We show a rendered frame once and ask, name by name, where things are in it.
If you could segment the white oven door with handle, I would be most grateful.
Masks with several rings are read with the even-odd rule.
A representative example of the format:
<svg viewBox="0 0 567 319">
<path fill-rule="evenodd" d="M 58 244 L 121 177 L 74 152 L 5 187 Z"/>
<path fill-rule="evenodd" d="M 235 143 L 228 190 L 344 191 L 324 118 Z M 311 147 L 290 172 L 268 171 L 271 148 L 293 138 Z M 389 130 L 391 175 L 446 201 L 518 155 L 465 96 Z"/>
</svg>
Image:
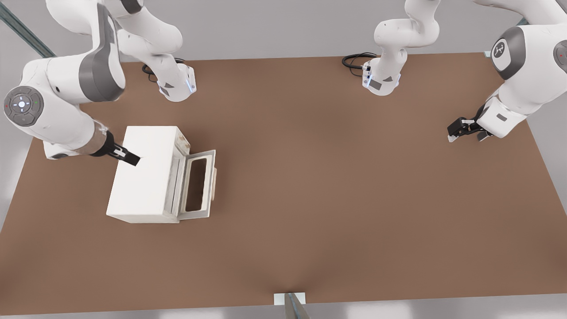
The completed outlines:
<svg viewBox="0 0 567 319">
<path fill-rule="evenodd" d="M 215 156 L 216 150 L 186 156 L 183 167 L 178 220 L 208 218 L 210 216 L 210 207 L 215 197 L 217 179 Z M 202 178 L 200 178 L 200 174 L 191 173 L 193 165 L 199 162 L 204 162 L 204 176 Z M 197 176 L 193 182 L 191 182 L 192 175 Z"/>
</svg>

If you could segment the white oven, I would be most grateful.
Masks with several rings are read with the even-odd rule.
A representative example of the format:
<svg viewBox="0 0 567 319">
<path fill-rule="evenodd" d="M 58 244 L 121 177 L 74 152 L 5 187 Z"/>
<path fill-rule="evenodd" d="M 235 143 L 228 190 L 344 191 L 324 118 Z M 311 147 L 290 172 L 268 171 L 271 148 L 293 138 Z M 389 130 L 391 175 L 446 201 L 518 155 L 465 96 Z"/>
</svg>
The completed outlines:
<svg viewBox="0 0 567 319">
<path fill-rule="evenodd" d="M 136 166 L 119 162 L 106 210 L 128 223 L 177 224 L 179 186 L 190 143 L 176 126 L 128 126 L 124 147 Z"/>
</svg>

